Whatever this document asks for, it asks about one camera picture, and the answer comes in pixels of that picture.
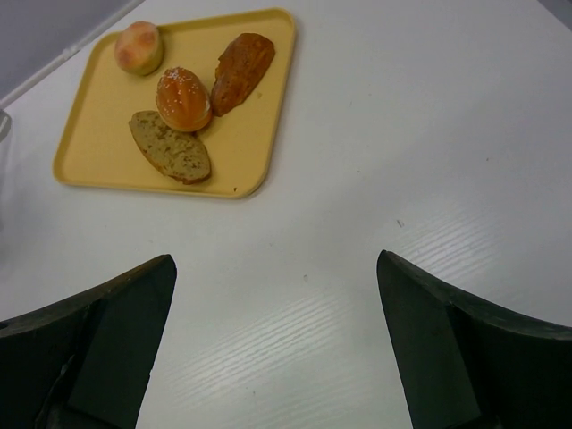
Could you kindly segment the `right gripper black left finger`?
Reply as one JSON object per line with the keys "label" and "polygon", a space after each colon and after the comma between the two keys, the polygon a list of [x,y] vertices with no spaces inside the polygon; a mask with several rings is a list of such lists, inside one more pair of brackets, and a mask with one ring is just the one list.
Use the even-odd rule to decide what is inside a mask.
{"label": "right gripper black left finger", "polygon": [[3,428],[136,426],[177,268],[155,257],[1,323]]}

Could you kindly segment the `sugared ring donut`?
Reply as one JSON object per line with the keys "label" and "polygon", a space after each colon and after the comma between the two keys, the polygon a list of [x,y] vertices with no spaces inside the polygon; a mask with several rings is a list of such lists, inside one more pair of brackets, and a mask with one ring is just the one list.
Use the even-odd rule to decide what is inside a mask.
{"label": "sugared ring donut", "polygon": [[7,136],[12,127],[12,118],[4,110],[0,110],[0,142],[7,139]]}

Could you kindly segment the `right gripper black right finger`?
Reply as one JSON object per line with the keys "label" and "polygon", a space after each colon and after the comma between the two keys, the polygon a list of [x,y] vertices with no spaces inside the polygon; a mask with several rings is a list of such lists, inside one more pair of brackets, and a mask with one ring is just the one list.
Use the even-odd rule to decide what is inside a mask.
{"label": "right gripper black right finger", "polygon": [[569,428],[571,330],[382,251],[377,279],[415,428]]}

